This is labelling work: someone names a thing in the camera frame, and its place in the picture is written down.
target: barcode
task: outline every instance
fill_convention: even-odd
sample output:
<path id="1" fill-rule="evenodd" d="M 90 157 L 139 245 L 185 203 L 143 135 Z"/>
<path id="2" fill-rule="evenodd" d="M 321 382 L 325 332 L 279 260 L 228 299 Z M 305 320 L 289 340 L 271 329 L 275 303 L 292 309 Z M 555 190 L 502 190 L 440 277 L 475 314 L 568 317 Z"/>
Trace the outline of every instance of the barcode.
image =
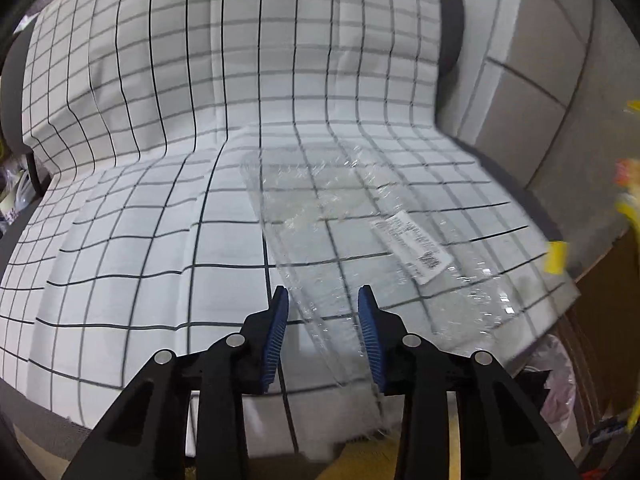
<path id="1" fill-rule="evenodd" d="M 427 251 L 422 256 L 418 257 L 418 261 L 421 264 L 427 266 L 429 270 L 435 269 L 440 265 L 440 260 L 433 256 L 433 253 L 431 253 L 430 251 Z"/>

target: checkered fabric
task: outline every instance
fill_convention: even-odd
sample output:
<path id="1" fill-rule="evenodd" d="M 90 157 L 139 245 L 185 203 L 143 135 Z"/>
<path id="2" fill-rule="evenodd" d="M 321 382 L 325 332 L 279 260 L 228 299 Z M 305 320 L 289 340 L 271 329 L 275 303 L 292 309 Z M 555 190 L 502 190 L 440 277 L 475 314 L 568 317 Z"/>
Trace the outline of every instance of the checkered fabric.
<path id="1" fill-rule="evenodd" d="M 53 179 L 0 285 L 2 378 L 91 428 L 155 351 L 206 349 L 265 309 L 281 281 L 239 165 L 247 150 L 291 143 L 369 146 L 457 226 L 520 306 L 485 338 L 500 357 L 548 330 L 574 286 L 542 273 L 543 235 L 433 125 L 439 19 L 438 0 L 46 7 L 22 117 Z M 375 272 L 369 256 L 338 240 L 303 263 L 332 266 L 353 293 Z M 380 300 L 432 334 L 424 298 Z M 244 400 L 249 452 L 362 434 L 371 423 L 354 406 L 369 401 L 365 383 L 336 387 L 292 314 L 278 379 Z"/>

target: round metal bolt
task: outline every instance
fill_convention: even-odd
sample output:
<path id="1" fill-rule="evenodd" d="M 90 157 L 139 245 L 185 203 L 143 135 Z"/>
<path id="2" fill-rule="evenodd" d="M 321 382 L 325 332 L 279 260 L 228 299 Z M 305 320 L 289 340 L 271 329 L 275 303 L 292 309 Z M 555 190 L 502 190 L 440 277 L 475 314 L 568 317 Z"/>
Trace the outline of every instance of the round metal bolt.
<path id="1" fill-rule="evenodd" d="M 422 339 L 420 339 L 415 334 L 407 334 L 402 338 L 402 344 L 404 346 L 410 346 L 411 348 L 416 348 L 417 346 L 420 346 L 420 343 L 422 343 Z"/>
<path id="2" fill-rule="evenodd" d="M 244 336 L 242 334 L 232 334 L 226 338 L 226 344 L 231 346 L 231 348 L 236 348 L 237 346 L 241 346 L 244 344 Z"/>
<path id="3" fill-rule="evenodd" d="M 174 356 L 168 350 L 161 350 L 154 355 L 154 361 L 159 365 L 167 364 Z"/>
<path id="4" fill-rule="evenodd" d="M 482 366 L 490 365 L 494 361 L 494 358 L 491 357 L 489 352 L 478 352 L 474 359 L 476 360 L 476 363 L 481 364 Z"/>

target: barcode label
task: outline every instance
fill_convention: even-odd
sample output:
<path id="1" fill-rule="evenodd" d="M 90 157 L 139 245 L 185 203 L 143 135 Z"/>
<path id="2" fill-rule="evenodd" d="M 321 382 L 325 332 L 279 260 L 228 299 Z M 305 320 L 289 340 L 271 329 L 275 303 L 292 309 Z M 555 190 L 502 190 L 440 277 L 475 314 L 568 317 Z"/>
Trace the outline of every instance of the barcode label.
<path id="1" fill-rule="evenodd" d="M 374 220 L 371 227 L 420 285 L 429 283 L 453 262 L 452 256 L 406 211 L 387 220 Z"/>

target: sticker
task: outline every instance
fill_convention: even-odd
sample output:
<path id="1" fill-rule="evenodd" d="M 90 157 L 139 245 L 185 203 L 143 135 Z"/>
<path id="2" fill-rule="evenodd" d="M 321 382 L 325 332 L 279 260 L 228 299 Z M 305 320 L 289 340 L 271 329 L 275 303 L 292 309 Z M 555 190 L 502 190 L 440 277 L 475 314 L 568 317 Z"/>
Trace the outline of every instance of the sticker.
<path id="1" fill-rule="evenodd" d="M 387 220 L 374 220 L 371 228 L 420 285 L 429 283 L 453 262 L 453 257 L 406 211 Z"/>

